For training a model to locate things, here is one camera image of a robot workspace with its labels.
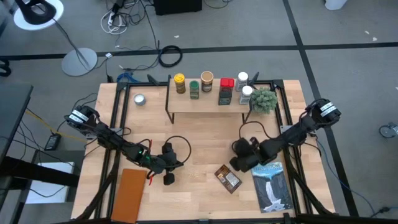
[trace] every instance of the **artificial plant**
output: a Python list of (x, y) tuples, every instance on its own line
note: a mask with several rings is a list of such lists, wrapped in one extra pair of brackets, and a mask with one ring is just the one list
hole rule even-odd
[(268, 90), (267, 88), (261, 87), (259, 90), (254, 90), (252, 95), (252, 104), (254, 111), (258, 113), (269, 114), (271, 110), (274, 110), (278, 103), (278, 98), (275, 92)]

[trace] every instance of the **floor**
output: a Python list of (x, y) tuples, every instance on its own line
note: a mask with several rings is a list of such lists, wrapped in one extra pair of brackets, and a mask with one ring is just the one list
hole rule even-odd
[[(219, 0), (207, 1), (222, 5)], [(122, 50), (115, 45), (133, 50), (154, 46), (147, 20), (129, 27), (116, 43), (117, 36), (105, 34), (99, 25), (107, 11), (104, 0), (62, 2), (65, 12), (59, 23), (77, 46), (92, 48), (100, 56)], [(261, 79), (300, 80), (307, 103), (320, 95), (334, 102), (343, 114), (333, 126), (333, 134), (327, 132), (328, 138), (320, 131), (329, 161), (333, 163), (330, 152), (337, 148), (350, 187), (366, 197), (376, 211), (398, 206), (398, 138), (384, 139), (378, 133), (381, 125), (398, 122), (397, 1), (349, 0), (339, 11), (328, 11), (324, 0), (234, 0), (223, 9), (203, 5), (200, 12), (168, 16), (156, 16), (153, 8), (147, 9), (160, 46), (177, 45), (185, 53), (176, 67), (157, 66), (135, 72), (136, 79), (146, 81), (146, 75), (151, 74), (163, 81), (175, 73), (196, 78), (210, 70), (216, 77), (234, 77), (245, 71), (249, 75), (260, 72)], [(29, 108), (54, 127), (76, 100), (98, 91), (99, 84), (106, 82), (106, 72), (116, 79), (123, 72), (119, 66), (150, 65), (156, 58), (127, 51), (125, 56), (109, 59), (106, 67), (82, 77), (68, 77), (60, 64), (63, 54), (72, 48), (59, 30), (55, 26), (36, 32), (21, 30), (11, 15), (3, 13), (6, 11), (0, 3), (0, 58), (12, 60), (12, 75), (0, 78), (0, 83), (33, 85)], [(178, 55), (162, 58), (173, 62)], [(103, 60), (104, 57), (98, 59), (99, 63)], [(24, 121), (37, 142), (44, 145), (50, 132), (30, 117), (24, 117)], [(62, 131), (80, 136), (67, 126), (62, 126)], [(81, 151), (83, 143), (62, 139), (59, 150)], [(22, 151), (20, 146), (12, 145), (9, 153), (21, 156)], [(29, 151), (25, 159), (32, 155)], [(325, 161), (323, 165), (336, 211), (348, 215), (341, 185)], [(7, 198), (7, 208), (0, 213), (3, 220), (9, 220), (7, 211), (16, 204), (13, 199), (17, 194), (13, 192)], [(362, 197), (353, 197), (360, 216), (372, 215)], [(27, 219), (31, 213), (48, 214), (51, 209), (57, 209), (54, 213), (59, 214), (56, 216), (60, 222), (67, 220), (72, 203), (26, 207), (20, 223), (32, 223)], [(398, 210), (377, 217), (398, 218)], [(51, 222), (54, 220), (42, 215), (34, 223)]]

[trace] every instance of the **green label jar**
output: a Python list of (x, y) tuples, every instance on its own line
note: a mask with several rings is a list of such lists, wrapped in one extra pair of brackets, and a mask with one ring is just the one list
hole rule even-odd
[(198, 81), (191, 81), (189, 83), (189, 89), (190, 89), (190, 98), (192, 100), (197, 100), (199, 99), (199, 82)]

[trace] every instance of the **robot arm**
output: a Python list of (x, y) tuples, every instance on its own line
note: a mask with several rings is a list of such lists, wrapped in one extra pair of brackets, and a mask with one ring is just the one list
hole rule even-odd
[(300, 121), (280, 136), (260, 143), (254, 137), (250, 142), (244, 138), (234, 142), (232, 148), (237, 157), (232, 158), (229, 163), (235, 170), (242, 172), (247, 172), (258, 163), (265, 165), (274, 160), (284, 147), (303, 144), (307, 133), (335, 124), (340, 115), (340, 111), (329, 100), (316, 100), (306, 107), (305, 112), (300, 115)]
[(153, 156), (150, 154), (150, 147), (141, 143), (149, 141), (145, 139), (139, 143), (128, 142), (100, 120), (100, 114), (89, 106), (77, 106), (69, 116), (65, 116), (68, 124), (83, 135), (93, 134), (98, 138), (98, 144), (106, 149), (120, 150), (127, 160), (135, 165), (148, 168), (155, 174), (161, 174), (163, 170), (171, 171), (169, 167), (180, 167), (183, 163), (177, 160), (177, 155), (172, 149), (171, 143), (166, 143), (162, 155)]

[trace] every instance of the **blue book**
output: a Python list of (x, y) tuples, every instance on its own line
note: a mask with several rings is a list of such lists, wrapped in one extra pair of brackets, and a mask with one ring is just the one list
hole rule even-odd
[(293, 208), (281, 162), (258, 164), (251, 169), (261, 213)]

